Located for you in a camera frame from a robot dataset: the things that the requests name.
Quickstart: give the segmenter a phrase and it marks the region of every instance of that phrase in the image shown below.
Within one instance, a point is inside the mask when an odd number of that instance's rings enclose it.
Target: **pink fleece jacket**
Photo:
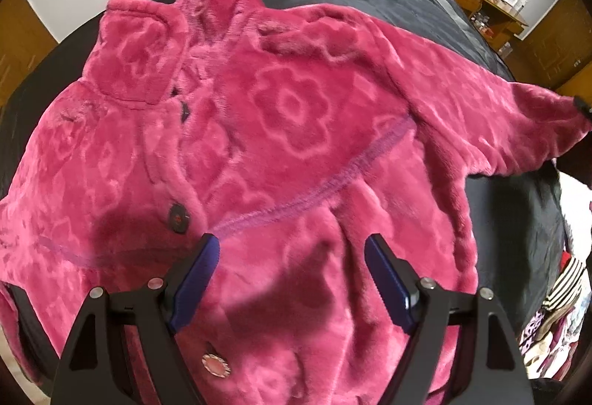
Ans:
[[[0,280],[26,290],[60,353],[92,287],[140,287],[212,232],[220,265],[178,335],[208,403],[374,405],[407,339],[367,236],[474,292],[466,176],[537,169],[590,128],[571,99],[348,7],[110,0],[0,202]],[[14,325],[7,294],[0,311]],[[202,366],[208,347],[228,378]],[[433,390],[454,350],[451,333]]]

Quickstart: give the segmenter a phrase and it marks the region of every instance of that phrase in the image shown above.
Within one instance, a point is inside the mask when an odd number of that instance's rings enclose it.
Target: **purple stitching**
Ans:
[[[397,145],[407,131],[413,130],[415,128],[415,121],[413,121],[413,118],[410,115],[407,115],[405,118],[399,121],[399,123],[388,130],[382,137],[374,141],[364,152],[351,159],[342,171],[322,183],[316,189],[313,189],[307,195],[298,196],[297,198],[292,199],[292,201],[283,205],[279,205],[278,207],[272,208],[270,210],[254,211],[241,215],[237,218],[233,218],[232,220],[228,220],[227,222],[222,222],[215,226],[211,232],[216,234],[218,238],[228,237],[247,228],[262,226],[273,221],[285,219],[295,214],[301,214],[304,211],[317,206],[321,201],[327,199],[337,190],[346,186],[354,178],[354,176],[363,173],[377,157]],[[117,251],[115,253],[109,254],[99,254],[93,257],[83,257],[72,253],[63,246],[54,244],[46,238],[40,239],[38,244],[47,248],[48,250],[51,250],[53,253],[60,254],[64,260],[73,263],[73,265],[85,268],[100,268],[103,266],[109,266],[115,260],[117,260],[118,264],[123,264],[125,262],[133,262],[136,265],[139,262],[150,263],[153,262],[155,257],[161,253],[163,256],[166,253],[167,257],[179,253],[179,257],[182,257],[183,253],[188,251],[188,248],[181,247],[152,249],[141,248],[135,250]]]

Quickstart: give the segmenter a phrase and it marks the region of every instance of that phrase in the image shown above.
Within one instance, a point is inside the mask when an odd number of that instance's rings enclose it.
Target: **pile of clothes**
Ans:
[[[530,379],[566,377],[592,297],[585,263],[592,244],[591,191],[567,174],[560,173],[559,180],[565,251],[557,280],[520,337],[520,352]]]

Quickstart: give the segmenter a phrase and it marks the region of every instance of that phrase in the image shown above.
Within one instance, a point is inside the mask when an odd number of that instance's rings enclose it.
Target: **dark button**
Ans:
[[[189,118],[191,113],[189,112],[189,106],[186,102],[182,101],[181,104],[183,106],[183,111],[181,112],[181,122],[184,123],[187,121],[187,118]]]
[[[175,233],[185,233],[189,227],[189,214],[184,206],[175,204],[169,211],[169,226]]]

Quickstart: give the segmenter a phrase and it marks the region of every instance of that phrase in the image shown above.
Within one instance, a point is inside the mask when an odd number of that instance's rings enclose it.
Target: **jacket sleeve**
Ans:
[[[572,98],[509,83],[454,51],[372,20],[392,85],[418,123],[457,150],[468,174],[538,169],[592,128]]]

